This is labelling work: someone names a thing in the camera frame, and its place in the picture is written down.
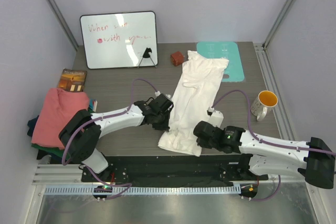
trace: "whiteboard stand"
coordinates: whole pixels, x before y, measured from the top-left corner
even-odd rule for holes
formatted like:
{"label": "whiteboard stand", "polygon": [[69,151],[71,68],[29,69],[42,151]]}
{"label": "whiteboard stand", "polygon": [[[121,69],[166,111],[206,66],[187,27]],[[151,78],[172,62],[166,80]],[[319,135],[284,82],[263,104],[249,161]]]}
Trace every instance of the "whiteboard stand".
{"label": "whiteboard stand", "polygon": [[139,65],[138,65],[138,68],[139,68],[139,66],[141,65],[141,62],[142,62],[143,58],[145,58],[145,59],[150,58],[151,61],[153,62],[153,65],[154,65],[155,68],[156,68],[156,65],[155,65],[154,61],[152,60],[151,55],[150,55],[149,53],[152,53],[152,49],[151,49],[151,48],[146,48],[145,52],[144,52],[143,55],[142,55],[142,59],[141,59]]}

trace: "pink sweater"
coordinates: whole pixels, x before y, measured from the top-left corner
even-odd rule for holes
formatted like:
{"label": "pink sweater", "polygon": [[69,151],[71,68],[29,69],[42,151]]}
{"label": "pink sweater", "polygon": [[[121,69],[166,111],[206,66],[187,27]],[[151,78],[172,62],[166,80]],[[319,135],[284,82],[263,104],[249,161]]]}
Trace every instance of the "pink sweater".
{"label": "pink sweater", "polygon": [[84,92],[68,92],[63,89],[50,89],[44,100],[37,120],[32,143],[43,147],[64,149],[58,134],[77,113],[89,106],[89,98]]}

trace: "patterned mug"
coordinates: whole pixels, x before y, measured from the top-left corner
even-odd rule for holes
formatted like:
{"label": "patterned mug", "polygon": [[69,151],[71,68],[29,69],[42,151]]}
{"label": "patterned mug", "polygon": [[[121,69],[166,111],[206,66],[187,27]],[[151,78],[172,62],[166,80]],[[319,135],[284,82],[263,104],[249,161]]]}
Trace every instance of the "patterned mug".
{"label": "patterned mug", "polygon": [[277,104],[277,96],[271,91],[264,90],[259,93],[258,97],[252,103],[251,112],[257,117],[257,121],[261,122]]}

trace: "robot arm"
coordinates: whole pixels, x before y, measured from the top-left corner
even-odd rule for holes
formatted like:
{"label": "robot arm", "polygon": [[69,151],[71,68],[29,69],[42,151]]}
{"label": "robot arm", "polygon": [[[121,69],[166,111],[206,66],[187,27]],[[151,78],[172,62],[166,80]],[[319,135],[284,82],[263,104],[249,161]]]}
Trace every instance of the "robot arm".
{"label": "robot arm", "polygon": [[[194,129],[197,144],[204,148],[215,148],[225,153],[242,154],[235,172],[254,175],[279,174],[293,177],[305,177],[306,182],[324,189],[333,188],[335,157],[310,151],[289,150],[262,143],[248,130],[227,126],[219,128],[223,115],[219,111],[212,112],[209,121],[201,121]],[[323,140],[312,137],[311,142],[281,140],[274,137],[257,135],[272,144],[294,147],[318,148],[330,151]]]}
{"label": "robot arm", "polygon": [[164,94],[147,101],[137,101],[130,108],[106,113],[90,114],[86,110],[78,111],[59,134],[66,146],[74,131],[86,122],[97,119],[80,131],[72,141],[68,154],[76,164],[83,163],[99,174],[108,166],[104,155],[96,149],[98,139],[113,131],[126,127],[151,124],[155,130],[169,130],[170,112],[174,105]]}

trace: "teal cutting board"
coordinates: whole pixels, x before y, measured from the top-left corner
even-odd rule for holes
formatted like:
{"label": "teal cutting board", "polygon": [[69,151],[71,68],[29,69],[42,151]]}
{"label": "teal cutting board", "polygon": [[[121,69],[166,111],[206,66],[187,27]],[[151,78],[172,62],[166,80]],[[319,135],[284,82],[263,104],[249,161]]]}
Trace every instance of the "teal cutting board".
{"label": "teal cutting board", "polygon": [[222,82],[239,82],[245,79],[238,46],[234,42],[199,42],[197,52],[208,59],[225,58],[229,65]]}

